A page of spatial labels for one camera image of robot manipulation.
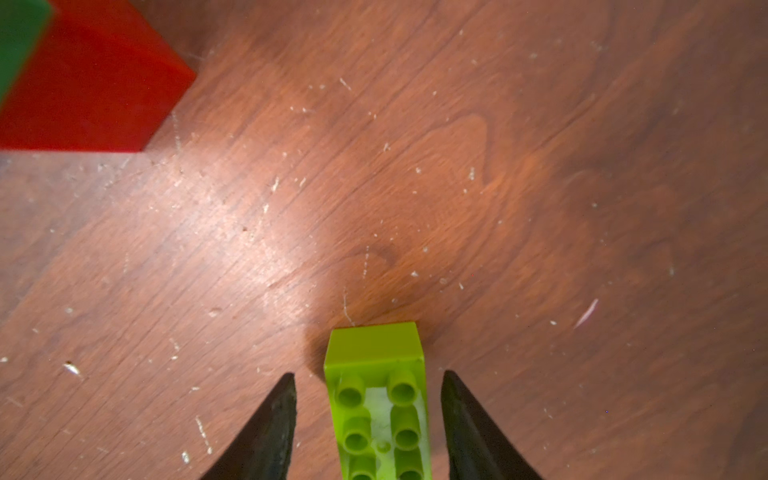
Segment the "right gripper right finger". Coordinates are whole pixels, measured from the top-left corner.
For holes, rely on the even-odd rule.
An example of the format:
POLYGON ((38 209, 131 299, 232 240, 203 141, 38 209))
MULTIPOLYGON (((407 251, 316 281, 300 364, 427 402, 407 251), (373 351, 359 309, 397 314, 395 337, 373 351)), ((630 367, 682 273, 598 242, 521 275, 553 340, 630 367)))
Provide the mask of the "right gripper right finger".
POLYGON ((541 480, 452 370, 444 372, 440 400, 451 480, 541 480))

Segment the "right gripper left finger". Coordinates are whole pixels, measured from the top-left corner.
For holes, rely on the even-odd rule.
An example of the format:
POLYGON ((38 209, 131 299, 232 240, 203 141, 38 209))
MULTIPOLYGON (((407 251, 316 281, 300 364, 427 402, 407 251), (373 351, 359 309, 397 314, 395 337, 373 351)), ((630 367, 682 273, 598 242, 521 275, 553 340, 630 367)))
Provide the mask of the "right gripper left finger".
POLYGON ((285 480, 297 422, 295 375, 280 377, 219 459, 201 476, 215 479, 285 480))

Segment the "lime green lego brick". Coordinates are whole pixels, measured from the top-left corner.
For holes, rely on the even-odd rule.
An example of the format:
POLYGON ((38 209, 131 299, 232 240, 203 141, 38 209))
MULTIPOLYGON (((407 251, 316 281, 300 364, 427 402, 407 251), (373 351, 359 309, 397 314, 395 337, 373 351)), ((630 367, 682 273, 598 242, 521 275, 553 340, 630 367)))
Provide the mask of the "lime green lego brick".
POLYGON ((417 325, 335 329, 325 382, 344 479, 430 479, 425 357, 417 325))

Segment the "small red lego brick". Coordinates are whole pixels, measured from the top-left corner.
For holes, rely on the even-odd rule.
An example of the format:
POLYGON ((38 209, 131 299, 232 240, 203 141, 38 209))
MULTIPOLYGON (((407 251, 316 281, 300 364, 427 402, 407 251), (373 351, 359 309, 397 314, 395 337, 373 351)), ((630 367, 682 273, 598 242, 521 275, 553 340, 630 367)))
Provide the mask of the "small red lego brick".
POLYGON ((53 16, 1 104, 4 150, 139 152, 196 78, 128 1, 53 16))

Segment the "green square lego brick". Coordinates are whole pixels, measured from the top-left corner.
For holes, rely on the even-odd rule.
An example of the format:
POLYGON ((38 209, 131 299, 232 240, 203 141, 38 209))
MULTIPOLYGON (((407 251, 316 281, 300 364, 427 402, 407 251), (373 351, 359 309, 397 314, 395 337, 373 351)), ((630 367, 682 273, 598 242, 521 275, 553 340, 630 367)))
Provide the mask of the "green square lego brick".
POLYGON ((1 0, 1 104, 34 53, 53 16, 46 0, 1 0))

